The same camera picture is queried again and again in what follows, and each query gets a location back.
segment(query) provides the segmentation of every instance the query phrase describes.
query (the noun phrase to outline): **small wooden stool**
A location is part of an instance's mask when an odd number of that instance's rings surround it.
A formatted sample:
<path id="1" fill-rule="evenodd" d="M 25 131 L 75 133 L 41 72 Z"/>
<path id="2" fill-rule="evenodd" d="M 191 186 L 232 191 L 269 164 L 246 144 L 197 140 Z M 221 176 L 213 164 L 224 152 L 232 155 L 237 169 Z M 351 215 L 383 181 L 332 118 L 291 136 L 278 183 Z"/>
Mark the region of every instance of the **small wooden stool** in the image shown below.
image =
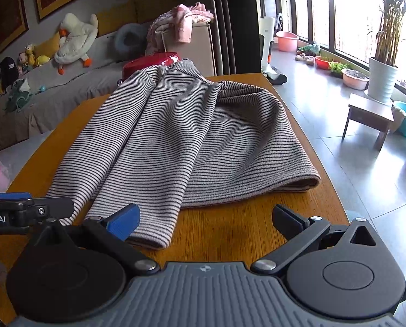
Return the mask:
<path id="1" fill-rule="evenodd" d="M 345 123 L 344 133 L 342 134 L 342 140 L 344 140 L 345 133 L 347 132 L 348 121 L 354 120 L 355 122 L 380 131 L 374 144 L 374 148 L 380 151 L 388 134 L 389 126 L 393 122 L 391 108 L 371 99 L 355 95 L 354 93 L 350 95 L 348 106 L 350 110 L 348 112 L 347 122 Z"/>

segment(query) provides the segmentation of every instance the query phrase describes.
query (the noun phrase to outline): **table top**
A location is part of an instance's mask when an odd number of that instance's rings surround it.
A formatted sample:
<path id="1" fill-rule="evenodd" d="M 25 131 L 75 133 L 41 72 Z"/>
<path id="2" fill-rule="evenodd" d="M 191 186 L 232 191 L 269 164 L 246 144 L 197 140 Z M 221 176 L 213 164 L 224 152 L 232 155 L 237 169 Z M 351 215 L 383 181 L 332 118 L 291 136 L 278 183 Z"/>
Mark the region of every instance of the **table top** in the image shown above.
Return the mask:
<path id="1" fill-rule="evenodd" d="M 393 115 L 391 107 L 384 105 L 382 103 L 373 101 L 362 96 L 358 96 L 354 93 L 350 94 L 350 99 L 348 100 L 348 105 L 350 107 L 355 107 L 369 113 L 373 113 L 376 116 L 385 118 L 393 122 Z"/>
<path id="2" fill-rule="evenodd" d="M 209 79 L 253 84 L 269 90 L 281 100 L 262 74 L 227 75 Z M 63 156 L 107 97 L 90 99 L 80 104 L 32 155 L 8 191 L 30 192 L 33 197 L 44 196 Z M 271 213 L 275 204 L 284 204 L 304 217 L 320 215 L 333 224 L 348 223 L 338 195 L 315 151 L 286 105 L 285 109 L 295 134 L 321 175 L 321 183 L 304 193 L 267 193 L 239 202 L 183 209 L 178 216 L 171 245 L 164 250 L 142 249 L 146 255 L 161 265 L 166 261 L 244 261 L 249 266 L 285 242 L 272 225 Z M 76 223 L 82 220 L 88 208 L 89 205 L 84 208 Z M 0 236 L 0 261 L 8 269 L 27 241 L 27 236 Z M 0 319 L 8 324 L 14 317 L 6 287 L 1 285 Z"/>

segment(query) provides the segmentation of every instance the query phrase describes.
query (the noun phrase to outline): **yellow cushion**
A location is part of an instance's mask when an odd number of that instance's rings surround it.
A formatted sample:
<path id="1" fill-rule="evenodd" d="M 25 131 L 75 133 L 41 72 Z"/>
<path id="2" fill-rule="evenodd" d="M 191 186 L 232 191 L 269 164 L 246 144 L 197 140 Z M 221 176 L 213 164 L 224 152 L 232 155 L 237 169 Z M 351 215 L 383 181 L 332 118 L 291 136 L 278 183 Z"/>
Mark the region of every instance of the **yellow cushion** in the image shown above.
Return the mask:
<path id="1" fill-rule="evenodd" d="M 137 21 L 138 23 L 153 21 L 181 2 L 182 0 L 135 0 Z"/>
<path id="2" fill-rule="evenodd" d="M 104 36 L 118 30 L 128 23 L 137 23 L 135 2 L 129 0 L 124 4 L 97 13 L 98 36 Z"/>
<path id="3" fill-rule="evenodd" d="M 55 56 L 55 53 L 59 50 L 59 32 L 54 34 L 49 40 L 46 40 L 40 45 L 36 45 L 33 50 L 35 58 L 41 55 L 48 56 L 50 59 Z"/>

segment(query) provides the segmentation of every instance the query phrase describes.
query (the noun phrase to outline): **pink clothes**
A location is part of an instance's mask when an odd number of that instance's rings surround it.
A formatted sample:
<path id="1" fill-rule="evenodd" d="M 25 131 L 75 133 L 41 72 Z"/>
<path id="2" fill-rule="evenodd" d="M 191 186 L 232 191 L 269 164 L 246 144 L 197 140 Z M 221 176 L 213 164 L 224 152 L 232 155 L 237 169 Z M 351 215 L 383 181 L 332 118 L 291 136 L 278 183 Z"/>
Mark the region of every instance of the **pink clothes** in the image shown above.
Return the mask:
<path id="1" fill-rule="evenodd" d="M 214 19 L 211 12 L 206 10 L 204 4 L 197 2 L 195 6 L 179 5 L 160 15 L 150 26 L 147 34 L 147 49 L 145 55 L 152 55 L 163 51 L 161 38 L 162 31 L 175 28 L 176 41 L 190 43 L 193 23 L 210 22 Z"/>

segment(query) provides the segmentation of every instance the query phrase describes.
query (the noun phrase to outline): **white plant pot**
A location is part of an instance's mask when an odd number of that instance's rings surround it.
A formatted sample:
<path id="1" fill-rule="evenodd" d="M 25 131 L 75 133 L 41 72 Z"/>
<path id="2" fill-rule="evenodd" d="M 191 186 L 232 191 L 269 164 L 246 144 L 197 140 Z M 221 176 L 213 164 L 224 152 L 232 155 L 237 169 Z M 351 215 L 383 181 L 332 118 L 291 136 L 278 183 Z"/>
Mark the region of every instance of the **white plant pot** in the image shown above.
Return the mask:
<path id="1" fill-rule="evenodd" d="M 389 66 L 369 58 L 368 96 L 388 104 L 396 82 L 398 67 Z"/>

